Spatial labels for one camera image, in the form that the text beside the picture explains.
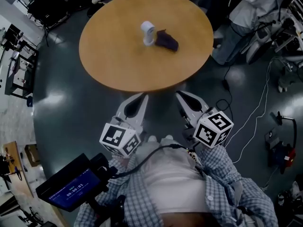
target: crumpled cloth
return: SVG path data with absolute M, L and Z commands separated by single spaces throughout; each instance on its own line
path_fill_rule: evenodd
M 179 43 L 171 35 L 167 34 L 165 30 L 166 29 L 163 29 L 157 32 L 157 40 L 155 44 L 176 52 L 179 48 Z

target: round wooden table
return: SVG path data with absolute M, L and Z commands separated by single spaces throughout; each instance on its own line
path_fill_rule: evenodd
M 177 52 L 145 46 L 144 21 L 179 43 Z M 189 0 L 113 0 L 88 21 L 79 45 L 85 70 L 119 90 L 147 92 L 184 81 L 206 62 L 213 30 L 205 13 Z

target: checkered shirt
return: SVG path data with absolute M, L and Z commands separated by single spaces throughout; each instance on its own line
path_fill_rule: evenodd
M 221 226 L 245 226 L 243 215 L 235 204 L 235 191 L 232 184 L 241 181 L 243 192 L 238 206 L 243 206 L 260 218 L 266 227 L 277 227 L 278 222 L 271 199 L 249 178 L 243 178 L 232 164 L 225 148 L 203 149 L 198 157 L 203 163 L 203 172 L 206 187 L 205 201 L 211 214 Z M 117 159 L 110 161 L 110 166 L 125 172 L 137 165 L 135 155 L 123 167 Z M 162 227 L 163 221 L 155 204 L 149 196 L 144 182 L 142 171 L 130 176 L 111 179 L 107 185 L 108 192 L 96 197 L 100 205 L 115 200 L 119 195 L 125 195 L 125 221 L 129 227 Z M 74 227 L 94 227 L 96 214 L 88 204 L 82 204 Z

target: person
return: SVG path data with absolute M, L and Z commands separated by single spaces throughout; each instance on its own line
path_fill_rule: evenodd
M 160 143 L 155 136 L 139 146 L 130 159 L 109 161 L 118 172 L 142 162 L 159 146 L 179 144 L 172 136 Z M 243 178 L 223 146 L 205 146 L 190 156 L 185 148 L 162 148 L 129 176 L 110 179 L 108 192 L 96 197 L 100 205 L 118 196 L 124 202 L 129 227 L 249 226 L 277 227 L 271 199 L 249 178 Z M 75 227 L 93 227 L 94 210 L 82 204 Z
M 283 0 L 242 0 L 229 15 L 231 24 L 220 48 L 213 50 L 213 59 L 220 65 L 231 63 L 249 42 L 258 19 L 274 9 L 280 9 L 282 2 Z
M 207 10 L 206 16 L 216 31 L 225 21 L 226 16 L 239 4 L 241 0 L 199 0 L 198 6 Z

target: white t-shirt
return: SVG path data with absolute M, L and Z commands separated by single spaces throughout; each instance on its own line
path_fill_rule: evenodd
M 148 142 L 138 148 L 139 162 L 159 146 Z M 164 148 L 144 165 L 144 179 L 159 213 L 205 213 L 205 181 L 195 169 L 196 162 L 185 149 Z

